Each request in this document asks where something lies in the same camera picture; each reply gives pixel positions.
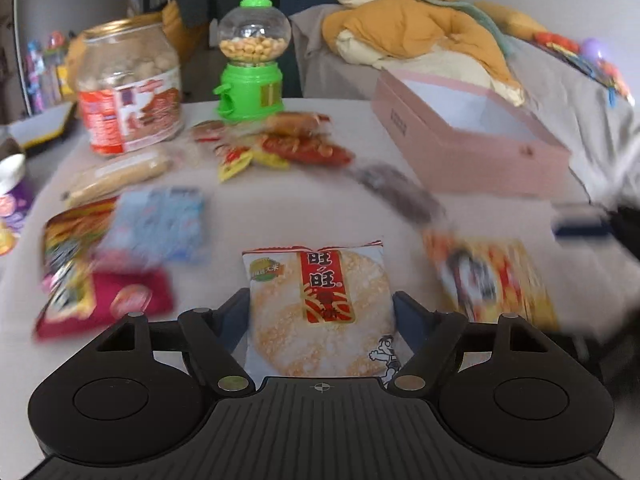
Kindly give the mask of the white rice cracker packet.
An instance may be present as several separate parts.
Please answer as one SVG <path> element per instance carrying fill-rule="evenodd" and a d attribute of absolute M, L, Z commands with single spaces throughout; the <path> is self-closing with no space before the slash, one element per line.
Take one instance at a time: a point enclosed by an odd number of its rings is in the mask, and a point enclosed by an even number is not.
<path fill-rule="evenodd" d="M 401 368 L 398 329 L 379 240 L 244 252 L 250 285 L 245 366 L 279 377 L 376 377 Z"/>

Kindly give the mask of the light blue snack packet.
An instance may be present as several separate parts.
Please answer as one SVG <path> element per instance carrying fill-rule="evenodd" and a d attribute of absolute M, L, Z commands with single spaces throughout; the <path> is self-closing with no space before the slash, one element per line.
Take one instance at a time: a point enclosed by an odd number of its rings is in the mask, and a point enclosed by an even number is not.
<path fill-rule="evenodd" d="M 134 188 L 122 193 L 94 261 L 117 269 L 154 269 L 208 260 L 206 200 L 198 188 Z"/>

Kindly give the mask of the dark red snack bag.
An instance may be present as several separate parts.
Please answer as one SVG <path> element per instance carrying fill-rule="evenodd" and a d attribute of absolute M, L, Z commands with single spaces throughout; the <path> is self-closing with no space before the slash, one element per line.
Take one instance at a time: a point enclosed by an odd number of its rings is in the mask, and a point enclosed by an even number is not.
<path fill-rule="evenodd" d="M 37 340 L 85 333 L 129 313 L 157 316 L 174 310 L 165 271 L 117 270 L 94 262 L 115 208 L 114 198 L 97 200 L 67 209 L 44 225 L 42 284 L 48 299 L 35 322 Z"/>

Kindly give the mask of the orange yellow snack packet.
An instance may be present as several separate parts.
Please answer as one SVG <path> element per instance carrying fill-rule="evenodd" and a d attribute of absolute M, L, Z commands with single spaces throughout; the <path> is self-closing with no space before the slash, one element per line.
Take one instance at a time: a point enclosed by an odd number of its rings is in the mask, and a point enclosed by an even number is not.
<path fill-rule="evenodd" d="M 427 230 L 423 244 L 451 307 L 470 321 L 517 314 L 544 330 L 559 327 L 548 289 L 519 240 Z"/>

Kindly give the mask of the pink cardboard box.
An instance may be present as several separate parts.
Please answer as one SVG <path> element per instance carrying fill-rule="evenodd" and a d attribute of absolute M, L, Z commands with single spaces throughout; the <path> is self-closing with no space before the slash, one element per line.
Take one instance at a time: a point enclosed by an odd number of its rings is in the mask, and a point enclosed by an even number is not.
<path fill-rule="evenodd" d="M 564 191 L 570 151 L 536 117 L 496 92 L 382 70 L 371 107 L 432 192 L 552 200 Z"/>

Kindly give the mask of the grey sofa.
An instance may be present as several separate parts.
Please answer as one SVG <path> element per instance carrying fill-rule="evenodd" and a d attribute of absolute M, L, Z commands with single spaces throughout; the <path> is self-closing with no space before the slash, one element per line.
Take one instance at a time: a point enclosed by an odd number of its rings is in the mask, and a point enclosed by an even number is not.
<path fill-rule="evenodd" d="M 335 4 L 291 16 L 300 85 L 306 98 L 372 99 L 378 70 L 346 63 L 321 35 Z M 510 40 L 508 64 L 525 91 L 524 108 L 572 153 L 570 188 L 608 206 L 639 206 L 639 107 L 608 102 L 600 84 L 522 40 Z"/>

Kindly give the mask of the dark brown snack bar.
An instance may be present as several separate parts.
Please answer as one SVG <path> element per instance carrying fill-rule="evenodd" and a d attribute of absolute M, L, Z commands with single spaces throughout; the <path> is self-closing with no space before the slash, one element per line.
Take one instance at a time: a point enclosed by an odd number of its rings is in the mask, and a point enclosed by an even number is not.
<path fill-rule="evenodd" d="M 349 166 L 346 174 L 415 226 L 427 226 L 445 218 L 445 209 L 421 185 L 384 162 Z"/>

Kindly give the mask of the colourful toy pile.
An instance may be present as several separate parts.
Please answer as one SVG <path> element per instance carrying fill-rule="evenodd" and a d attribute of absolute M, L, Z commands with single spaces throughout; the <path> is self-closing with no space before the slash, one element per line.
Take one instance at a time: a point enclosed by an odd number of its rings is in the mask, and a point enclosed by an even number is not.
<path fill-rule="evenodd" d="M 604 58 L 600 48 L 588 52 L 576 41 L 553 32 L 535 32 L 533 43 L 597 81 L 608 90 L 608 102 L 611 106 L 616 104 L 617 98 L 624 99 L 632 107 L 636 106 L 636 99 L 622 73 L 616 65 Z"/>

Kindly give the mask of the small yellow red packet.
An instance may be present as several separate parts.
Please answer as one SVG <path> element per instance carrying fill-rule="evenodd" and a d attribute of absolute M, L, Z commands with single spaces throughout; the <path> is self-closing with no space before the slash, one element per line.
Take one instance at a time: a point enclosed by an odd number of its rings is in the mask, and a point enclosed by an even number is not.
<path fill-rule="evenodd" d="M 245 146 L 221 144 L 214 151 L 218 160 L 218 179 L 226 182 L 250 166 L 253 153 Z"/>

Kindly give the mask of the long biscuit packet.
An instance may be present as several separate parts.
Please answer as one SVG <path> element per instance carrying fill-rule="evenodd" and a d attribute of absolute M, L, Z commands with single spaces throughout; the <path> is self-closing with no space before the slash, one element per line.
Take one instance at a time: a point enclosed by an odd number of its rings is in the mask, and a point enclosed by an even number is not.
<path fill-rule="evenodd" d="M 171 157 L 157 150 L 112 159 L 78 172 L 63 192 L 62 200 L 69 207 L 89 203 L 162 176 L 171 165 Z"/>

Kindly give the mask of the red sausage snack packet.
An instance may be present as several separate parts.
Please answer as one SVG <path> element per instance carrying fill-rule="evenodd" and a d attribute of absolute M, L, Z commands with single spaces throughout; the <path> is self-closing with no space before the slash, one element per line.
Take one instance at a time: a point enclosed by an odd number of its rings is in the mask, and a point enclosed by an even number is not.
<path fill-rule="evenodd" d="M 333 122 L 326 114 L 280 112 L 257 125 L 262 150 L 288 162 L 303 165 L 345 167 L 355 155 L 331 139 Z"/>

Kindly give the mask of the orange yellow blanket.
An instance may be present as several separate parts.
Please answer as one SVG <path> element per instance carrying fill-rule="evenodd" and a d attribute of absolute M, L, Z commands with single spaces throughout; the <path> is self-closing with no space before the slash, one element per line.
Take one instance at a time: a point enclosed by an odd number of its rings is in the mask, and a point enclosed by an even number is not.
<path fill-rule="evenodd" d="M 442 75 L 496 92 L 515 106 L 525 91 L 506 58 L 506 35 L 462 0 L 337 0 L 322 21 L 329 49 L 352 65 Z"/>

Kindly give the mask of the large peanut jar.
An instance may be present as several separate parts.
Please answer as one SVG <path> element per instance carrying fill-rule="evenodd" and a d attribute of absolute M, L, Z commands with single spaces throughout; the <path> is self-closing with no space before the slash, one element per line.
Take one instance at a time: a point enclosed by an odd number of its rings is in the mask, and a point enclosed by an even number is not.
<path fill-rule="evenodd" d="M 127 154 L 178 134 L 180 62 L 159 13 L 90 28 L 84 45 L 75 92 L 93 151 Z"/>

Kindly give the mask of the green gumball dispenser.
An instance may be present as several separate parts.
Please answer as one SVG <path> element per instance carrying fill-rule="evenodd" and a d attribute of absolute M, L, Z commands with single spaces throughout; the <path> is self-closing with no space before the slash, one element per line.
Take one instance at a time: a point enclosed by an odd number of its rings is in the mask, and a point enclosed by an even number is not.
<path fill-rule="evenodd" d="M 270 0 L 242 0 L 221 19 L 218 49 L 227 65 L 214 95 L 222 119 L 245 122 L 284 110 L 278 59 L 291 36 L 290 21 Z"/>

